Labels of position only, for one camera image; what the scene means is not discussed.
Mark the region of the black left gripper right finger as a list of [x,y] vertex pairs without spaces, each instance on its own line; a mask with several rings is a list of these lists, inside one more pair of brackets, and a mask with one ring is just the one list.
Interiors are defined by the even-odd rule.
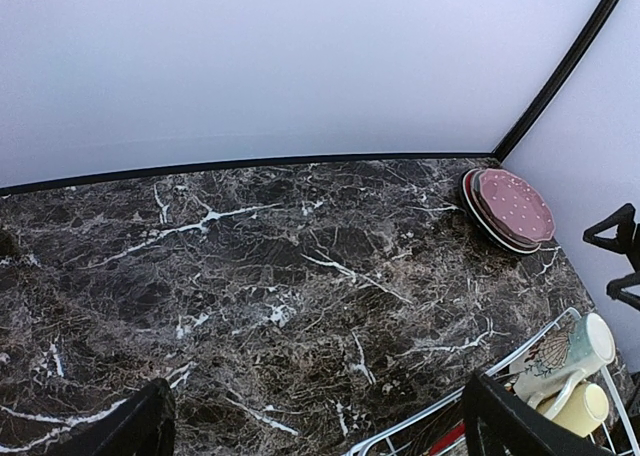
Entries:
[[470,455],[606,456],[610,452],[527,406],[484,373],[473,373],[462,394]]

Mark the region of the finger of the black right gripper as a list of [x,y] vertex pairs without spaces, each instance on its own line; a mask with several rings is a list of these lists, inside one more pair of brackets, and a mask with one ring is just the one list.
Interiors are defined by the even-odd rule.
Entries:
[[609,252],[625,256],[635,271],[639,270],[639,223],[636,208],[626,203],[603,221],[587,228],[583,241]]
[[640,283],[640,272],[628,274],[622,278],[611,280],[606,286],[606,293],[612,300],[627,304],[634,309],[640,309],[639,296],[629,291]]

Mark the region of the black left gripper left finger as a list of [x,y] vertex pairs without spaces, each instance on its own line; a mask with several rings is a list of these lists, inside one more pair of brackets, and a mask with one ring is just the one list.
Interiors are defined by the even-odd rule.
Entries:
[[173,455],[175,399],[157,378],[112,413],[64,444],[65,455]]

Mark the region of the white patterned tall mug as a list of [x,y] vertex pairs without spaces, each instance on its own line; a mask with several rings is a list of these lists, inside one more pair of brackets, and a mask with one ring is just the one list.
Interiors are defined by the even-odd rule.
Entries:
[[613,334],[604,319],[590,313],[550,331],[511,362],[514,393],[531,408],[552,398],[546,411],[554,417],[587,377],[616,356]]

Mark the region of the yellow mug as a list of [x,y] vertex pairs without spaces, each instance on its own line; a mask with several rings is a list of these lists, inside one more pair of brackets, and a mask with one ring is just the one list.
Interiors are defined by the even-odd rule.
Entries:
[[591,382],[580,383],[552,421],[573,434],[586,438],[609,416],[610,403],[604,389]]

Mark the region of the pink polka dot plate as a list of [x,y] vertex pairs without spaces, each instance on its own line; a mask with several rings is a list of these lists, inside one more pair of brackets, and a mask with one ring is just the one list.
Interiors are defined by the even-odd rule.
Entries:
[[473,176],[471,189],[482,213],[502,235],[525,245],[553,239],[552,212],[524,179],[504,169],[484,169]]

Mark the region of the black striped rim plate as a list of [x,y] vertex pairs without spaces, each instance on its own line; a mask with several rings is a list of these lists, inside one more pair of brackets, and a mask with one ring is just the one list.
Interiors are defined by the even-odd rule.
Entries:
[[474,224],[487,236],[494,244],[503,250],[516,253],[519,255],[531,255],[540,249],[540,244],[533,245],[532,247],[523,247],[519,244],[506,241],[501,235],[499,235],[494,228],[489,224],[489,221],[481,214],[478,205],[475,203],[472,195],[471,183],[474,176],[480,171],[479,168],[473,168],[466,171],[460,177],[460,196],[465,211],[471,219],[474,220]]

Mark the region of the light green plate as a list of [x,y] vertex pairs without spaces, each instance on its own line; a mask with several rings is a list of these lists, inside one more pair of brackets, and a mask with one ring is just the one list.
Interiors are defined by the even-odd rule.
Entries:
[[533,254],[538,251],[541,247],[540,243],[521,243],[503,235],[493,224],[490,218],[484,214],[477,201],[473,188],[475,176],[480,172],[481,170],[478,168],[469,170],[464,176],[464,182],[462,183],[462,191],[466,198],[467,205],[471,213],[479,222],[480,226],[498,245],[502,246],[506,250],[523,255]]

